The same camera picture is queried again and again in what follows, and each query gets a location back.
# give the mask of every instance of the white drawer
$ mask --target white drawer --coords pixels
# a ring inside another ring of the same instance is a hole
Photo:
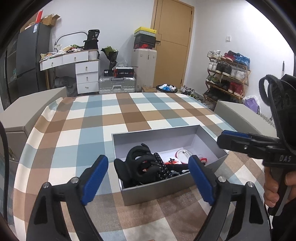
[[[99,91],[99,82],[77,84],[78,94],[89,93],[89,92],[98,92]]]
[[[99,61],[77,63],[75,65],[75,69],[76,69],[76,74],[98,72],[99,71]]]
[[[60,65],[63,65],[63,56],[43,61],[42,70],[54,68]]]
[[[99,82],[99,73],[91,72],[91,73],[77,74],[76,82],[77,84]]]
[[[63,56],[63,63],[64,64],[77,63],[77,62],[88,61],[88,60],[89,60],[89,52],[88,51],[70,53],[70,54],[65,54]]]

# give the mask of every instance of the purple bag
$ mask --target purple bag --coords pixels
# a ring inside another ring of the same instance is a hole
[[[246,107],[257,113],[258,110],[258,104],[254,98],[247,99],[246,102],[244,103]]]

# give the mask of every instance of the finger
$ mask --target finger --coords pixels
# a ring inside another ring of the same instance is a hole
[[[292,186],[291,192],[288,197],[288,202],[296,198],[296,186]]]
[[[265,191],[264,194],[265,194],[266,200],[269,200],[273,203],[276,203],[279,200],[279,195],[276,192],[270,191],[269,189],[266,188],[265,185],[263,186],[263,188]]]
[[[286,174],[285,183],[287,186],[296,185],[296,171],[292,171]]]
[[[269,206],[269,207],[274,207],[274,206],[276,205],[274,202],[268,200],[268,199],[266,198],[266,195],[265,195],[265,194],[263,195],[263,197],[264,197],[265,204],[266,204],[267,206]]]
[[[265,176],[265,185],[267,189],[273,192],[277,192],[279,188],[279,184],[277,183],[276,180],[272,178],[269,167],[264,168],[264,176]]]

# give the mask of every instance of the checkered tablecloth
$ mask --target checkered tablecloth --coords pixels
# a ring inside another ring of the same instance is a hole
[[[147,203],[124,206],[114,169],[112,133],[201,125],[213,138],[233,130],[194,98],[182,94],[123,93],[60,98],[50,104],[33,128],[18,166],[13,215],[17,236],[24,241],[38,191],[80,176],[100,154],[109,159],[108,172],[86,209],[105,241],[193,240],[210,206],[196,187]],[[255,183],[263,195],[261,161],[229,152],[216,172],[232,183]],[[233,215],[234,206],[229,209]],[[68,231],[78,240],[63,205]],[[221,237],[230,222],[226,221]]]

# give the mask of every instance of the shoe rack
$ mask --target shoe rack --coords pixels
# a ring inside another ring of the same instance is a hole
[[[237,96],[237,95],[235,95],[235,94],[232,94],[232,93],[230,93],[230,92],[228,92],[228,91],[226,91],[226,90],[224,90],[224,89],[218,87],[218,86],[215,85],[215,84],[212,84],[212,83],[207,82],[207,81],[205,82],[205,84],[206,84],[206,86],[207,86],[208,89],[209,89],[210,87],[216,88],[216,89],[218,89],[218,90],[220,90],[220,91],[222,91],[222,92],[224,92],[224,93],[226,93],[226,94],[228,94],[228,95],[230,95],[230,96],[232,96],[232,97],[234,97],[234,98],[237,98],[237,99],[239,100],[239,102],[241,103],[241,102],[242,102],[242,99],[245,97],[246,86],[249,86],[249,75],[250,75],[250,73],[251,73],[251,70],[248,70],[247,67],[244,66],[244,65],[242,65],[242,64],[237,64],[237,63],[230,62],[230,61],[222,61],[222,60],[218,60],[218,59],[216,59],[216,58],[211,58],[211,57],[209,57],[209,59],[210,59],[210,60],[216,60],[217,62],[222,62],[222,63],[225,63],[225,64],[229,64],[230,66],[239,67],[239,68],[245,70],[245,72],[246,72],[246,77],[245,77],[245,79],[242,80],[242,81],[241,81],[241,80],[238,80],[238,79],[236,79],[236,78],[233,78],[233,77],[230,77],[230,76],[224,75],[224,74],[219,74],[219,73],[217,73],[216,71],[207,70],[207,72],[208,72],[209,75],[211,75],[211,73],[214,73],[213,76],[214,76],[214,75],[220,75],[221,77],[218,78],[218,79],[220,80],[220,83],[221,83],[221,81],[224,79],[224,80],[227,80],[227,81],[229,81],[229,82],[236,82],[236,83],[240,83],[240,84],[242,84],[242,86],[243,86],[243,93],[242,93],[240,96]],[[212,101],[212,102],[215,102],[215,103],[217,102],[217,101],[215,101],[215,100],[209,98],[209,97],[206,96],[206,95],[203,95],[203,96],[204,96],[204,98],[205,98],[206,100],[209,100],[209,101]]]

